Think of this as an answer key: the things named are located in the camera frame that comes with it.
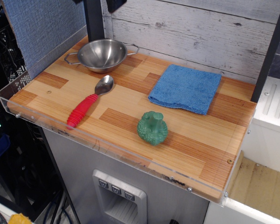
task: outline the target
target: metal spoon head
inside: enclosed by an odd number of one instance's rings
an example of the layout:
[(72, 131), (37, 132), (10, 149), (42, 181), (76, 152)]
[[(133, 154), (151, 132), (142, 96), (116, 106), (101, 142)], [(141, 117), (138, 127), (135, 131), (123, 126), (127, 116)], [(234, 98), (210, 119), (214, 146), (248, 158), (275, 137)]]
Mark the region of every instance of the metal spoon head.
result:
[(114, 79), (111, 76), (107, 75), (107, 76), (103, 77), (96, 84), (95, 94), (102, 95), (102, 94), (106, 94), (106, 93), (110, 92), (111, 89), (113, 88), (113, 84), (114, 84)]

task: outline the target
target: spoon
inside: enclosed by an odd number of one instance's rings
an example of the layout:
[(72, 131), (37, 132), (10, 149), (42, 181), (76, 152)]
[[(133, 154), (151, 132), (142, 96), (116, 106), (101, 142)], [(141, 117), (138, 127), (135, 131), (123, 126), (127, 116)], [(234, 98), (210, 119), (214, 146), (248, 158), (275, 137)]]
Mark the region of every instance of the spoon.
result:
[(99, 95), (108, 93), (111, 91), (114, 84), (114, 79), (107, 75), (103, 77), (99, 82), (96, 84), (95, 93), (87, 96), (79, 105), (71, 112), (68, 120), (67, 120), (67, 128), (72, 129), (72, 127), (76, 127), (82, 118), (85, 116), (88, 109), (93, 105)]

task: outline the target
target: bowl handle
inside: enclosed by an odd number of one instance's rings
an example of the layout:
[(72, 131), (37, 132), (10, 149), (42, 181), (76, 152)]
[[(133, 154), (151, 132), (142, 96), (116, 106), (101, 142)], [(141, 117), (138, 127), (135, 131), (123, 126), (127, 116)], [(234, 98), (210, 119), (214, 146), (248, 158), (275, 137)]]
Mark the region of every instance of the bowl handle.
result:
[(127, 55), (135, 55), (135, 54), (137, 54), (137, 53), (139, 52), (139, 47), (138, 47), (137, 45), (133, 44), (133, 43), (127, 43), (127, 44), (124, 44), (124, 45), (125, 45), (125, 46), (127, 46), (127, 45), (132, 45), (132, 46), (135, 46), (135, 47), (137, 48), (136, 52), (134, 52), (134, 53), (129, 53), (129, 54), (127, 54)]
[(67, 57), (68, 56), (70, 56), (70, 55), (75, 55), (75, 54), (77, 54), (78, 52), (75, 52), (75, 53), (69, 53), (68, 55), (66, 55), (66, 57), (65, 57), (65, 61), (68, 63), (68, 64), (81, 64), (80, 62), (69, 62), (68, 60), (67, 60)]

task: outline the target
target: yellow object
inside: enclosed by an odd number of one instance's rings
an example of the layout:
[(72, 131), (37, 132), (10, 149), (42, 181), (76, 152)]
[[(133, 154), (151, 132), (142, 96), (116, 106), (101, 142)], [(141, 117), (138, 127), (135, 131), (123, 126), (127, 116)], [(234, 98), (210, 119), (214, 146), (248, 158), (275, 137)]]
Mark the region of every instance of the yellow object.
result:
[(14, 214), (10, 217), (8, 224), (32, 224), (30, 219), (24, 216), (22, 213)]

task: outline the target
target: red spoon handle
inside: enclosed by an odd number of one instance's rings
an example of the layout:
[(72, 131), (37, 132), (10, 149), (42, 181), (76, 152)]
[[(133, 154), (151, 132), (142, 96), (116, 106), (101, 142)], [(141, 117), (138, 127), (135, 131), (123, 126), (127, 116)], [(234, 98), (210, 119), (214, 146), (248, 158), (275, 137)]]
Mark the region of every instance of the red spoon handle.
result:
[(98, 95), (92, 94), (90, 96), (87, 96), (82, 102), (80, 102), (79, 105), (76, 106), (76, 108), (71, 112), (67, 120), (67, 125), (71, 127), (77, 126), (83, 119), (91, 105), (93, 105), (97, 101), (97, 98)]

